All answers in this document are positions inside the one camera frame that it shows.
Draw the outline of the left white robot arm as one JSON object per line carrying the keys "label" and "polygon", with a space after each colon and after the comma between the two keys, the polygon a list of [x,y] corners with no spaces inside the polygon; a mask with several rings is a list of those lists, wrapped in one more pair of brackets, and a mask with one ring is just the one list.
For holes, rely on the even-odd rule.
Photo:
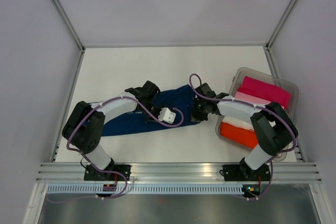
{"label": "left white robot arm", "polygon": [[136,109],[150,111],[157,117],[153,98],[159,94],[159,87],[151,81],[146,81],[143,86],[128,88],[118,97],[106,101],[78,102],[62,130],[62,137],[67,140],[67,149],[78,152],[88,160],[102,179],[112,178],[114,160],[100,145],[104,125]]}

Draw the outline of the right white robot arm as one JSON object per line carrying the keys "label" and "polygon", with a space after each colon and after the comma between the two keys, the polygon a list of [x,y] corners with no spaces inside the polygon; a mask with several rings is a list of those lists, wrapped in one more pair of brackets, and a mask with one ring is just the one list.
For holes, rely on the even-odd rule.
{"label": "right white robot arm", "polygon": [[254,178],[259,169],[285,149],[290,143],[296,144],[298,130],[282,106],[277,102],[255,104],[221,93],[216,95],[207,83],[194,88],[196,114],[205,120],[208,114],[241,120],[253,127],[257,145],[239,162],[239,172],[245,179]]}

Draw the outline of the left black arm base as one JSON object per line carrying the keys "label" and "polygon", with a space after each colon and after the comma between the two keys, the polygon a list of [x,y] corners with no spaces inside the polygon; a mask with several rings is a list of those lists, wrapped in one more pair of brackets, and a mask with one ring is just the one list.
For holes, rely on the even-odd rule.
{"label": "left black arm base", "polygon": [[126,164],[114,164],[107,167],[107,171],[112,171],[112,173],[103,173],[97,171],[92,165],[87,165],[84,181],[99,181],[99,182],[114,182],[114,181],[124,181],[121,174],[126,178],[127,181],[130,179],[131,175],[131,165]]}

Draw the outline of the blue t-shirt with print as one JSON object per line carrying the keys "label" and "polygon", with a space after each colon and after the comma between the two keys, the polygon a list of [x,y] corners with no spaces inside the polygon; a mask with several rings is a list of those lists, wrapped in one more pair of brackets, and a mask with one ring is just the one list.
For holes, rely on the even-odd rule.
{"label": "blue t-shirt with print", "polygon": [[[195,97],[196,94],[187,84],[177,89],[165,90],[156,94],[153,98],[153,104],[156,106],[163,105],[168,108],[177,108],[181,110],[184,115],[184,121],[181,124],[181,127],[185,127],[198,124],[197,121],[192,119]],[[138,109],[125,113],[107,122],[103,127],[102,136],[138,134],[168,129],[168,127],[153,120],[142,109]]]}

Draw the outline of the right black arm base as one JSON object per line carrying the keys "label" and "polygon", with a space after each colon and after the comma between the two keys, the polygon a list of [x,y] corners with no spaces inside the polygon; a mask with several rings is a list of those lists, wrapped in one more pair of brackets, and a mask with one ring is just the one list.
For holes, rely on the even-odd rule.
{"label": "right black arm base", "polygon": [[266,164],[257,170],[252,170],[247,165],[223,165],[221,174],[226,182],[259,182],[260,180],[267,182],[271,177],[269,166]]}

